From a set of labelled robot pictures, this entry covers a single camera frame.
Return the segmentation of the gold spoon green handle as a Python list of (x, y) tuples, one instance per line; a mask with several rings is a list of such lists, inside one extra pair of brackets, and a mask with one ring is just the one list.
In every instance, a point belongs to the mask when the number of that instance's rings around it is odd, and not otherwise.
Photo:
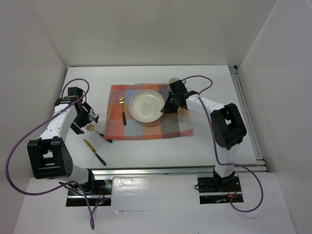
[[(86, 130), (96, 132), (96, 133), (97, 133), (98, 135), (100, 135), (103, 139), (105, 139), (105, 138), (104, 138), (104, 134), (102, 134), (101, 132), (99, 132), (98, 130), (96, 130), (93, 124), (88, 124), (88, 125), (86, 126)], [(111, 139), (105, 139), (105, 140), (106, 140), (107, 142), (109, 142), (109, 143), (113, 143), (113, 141), (112, 141)]]

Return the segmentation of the light blue mug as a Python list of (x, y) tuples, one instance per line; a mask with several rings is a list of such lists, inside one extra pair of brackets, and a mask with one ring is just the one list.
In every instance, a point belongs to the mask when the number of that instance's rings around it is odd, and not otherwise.
[(168, 82), (168, 84), (172, 84), (176, 81), (182, 81), (184, 84), (186, 84), (186, 81), (184, 79), (179, 79), (179, 78), (171, 78)]

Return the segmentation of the cream ceramic plate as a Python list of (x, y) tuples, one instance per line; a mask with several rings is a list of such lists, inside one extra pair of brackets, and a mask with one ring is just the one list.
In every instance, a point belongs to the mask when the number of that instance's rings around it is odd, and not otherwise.
[(165, 105), (163, 96), (154, 90), (140, 90), (129, 101), (131, 116), (142, 123), (150, 123), (158, 120), (162, 115)]

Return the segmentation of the orange blue checkered cloth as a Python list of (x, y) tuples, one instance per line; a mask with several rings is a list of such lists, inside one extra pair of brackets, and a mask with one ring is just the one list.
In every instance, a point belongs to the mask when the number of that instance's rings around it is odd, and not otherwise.
[[(140, 90), (154, 90), (167, 99), (170, 88), (165, 83), (111, 86), (104, 132), (105, 139), (154, 140), (193, 135), (189, 113), (182, 108), (178, 110), (177, 114), (163, 114), (160, 119), (151, 123), (141, 123), (135, 120), (129, 112), (128, 105), (131, 97)], [(123, 124), (119, 97), (124, 97), (126, 126)]]

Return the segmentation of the gold fork green handle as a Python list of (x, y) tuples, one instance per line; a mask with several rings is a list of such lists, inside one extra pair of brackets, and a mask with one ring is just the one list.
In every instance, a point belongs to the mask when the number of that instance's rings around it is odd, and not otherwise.
[(126, 116), (125, 116), (125, 111), (124, 111), (124, 97), (119, 97), (119, 104), (121, 106), (121, 109), (122, 109), (122, 118), (123, 118), (123, 124), (124, 126), (127, 125), (127, 122), (126, 122)]

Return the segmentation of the gold knife green handle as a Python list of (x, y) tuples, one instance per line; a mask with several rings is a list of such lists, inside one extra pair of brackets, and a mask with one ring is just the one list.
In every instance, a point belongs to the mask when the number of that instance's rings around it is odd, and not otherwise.
[(97, 159), (101, 162), (102, 165), (106, 166), (106, 162), (97, 154), (96, 149), (91, 145), (91, 143), (86, 140), (83, 139), (83, 141), (85, 142), (85, 144), (90, 148), (90, 150), (93, 152), (93, 154), (97, 157)]

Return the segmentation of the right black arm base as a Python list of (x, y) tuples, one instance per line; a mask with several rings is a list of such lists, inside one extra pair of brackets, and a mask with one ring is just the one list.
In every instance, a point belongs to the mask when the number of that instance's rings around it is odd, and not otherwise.
[(198, 177), (194, 189), (199, 192), (200, 204), (222, 204), (244, 202), (240, 180), (237, 176), (224, 185), (217, 187), (213, 177)]

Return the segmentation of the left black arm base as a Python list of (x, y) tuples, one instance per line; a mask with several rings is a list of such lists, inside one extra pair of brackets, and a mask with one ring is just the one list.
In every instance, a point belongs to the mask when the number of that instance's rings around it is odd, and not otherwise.
[[(111, 206), (113, 180), (102, 179), (93, 181), (93, 188), (83, 185), (87, 195), (89, 205), (94, 206)], [(87, 203), (82, 190), (78, 185), (68, 185), (68, 194), (66, 198), (66, 207), (86, 207)]]

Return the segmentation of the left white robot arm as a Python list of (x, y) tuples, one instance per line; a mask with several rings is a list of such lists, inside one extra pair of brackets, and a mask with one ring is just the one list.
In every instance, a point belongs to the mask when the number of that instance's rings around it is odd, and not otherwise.
[(74, 180), (86, 195), (96, 190), (94, 175), (90, 169), (84, 169), (73, 163), (65, 145), (69, 130), (77, 135), (84, 134), (82, 128), (98, 122), (99, 115), (87, 103), (78, 100), (84, 91), (78, 87), (68, 88), (68, 95), (55, 102), (54, 119), (36, 140), (27, 144), (33, 175), (36, 179)]

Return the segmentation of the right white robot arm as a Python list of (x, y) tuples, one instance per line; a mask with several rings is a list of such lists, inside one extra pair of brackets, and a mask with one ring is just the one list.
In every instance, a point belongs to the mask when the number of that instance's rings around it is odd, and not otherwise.
[(205, 116), (212, 134), (216, 166), (213, 170), (213, 186), (224, 191), (234, 179), (234, 163), (238, 145), (247, 134), (238, 107), (207, 99), (196, 91), (188, 91), (182, 80), (169, 80), (169, 96), (162, 113), (177, 113), (178, 109), (191, 110)]

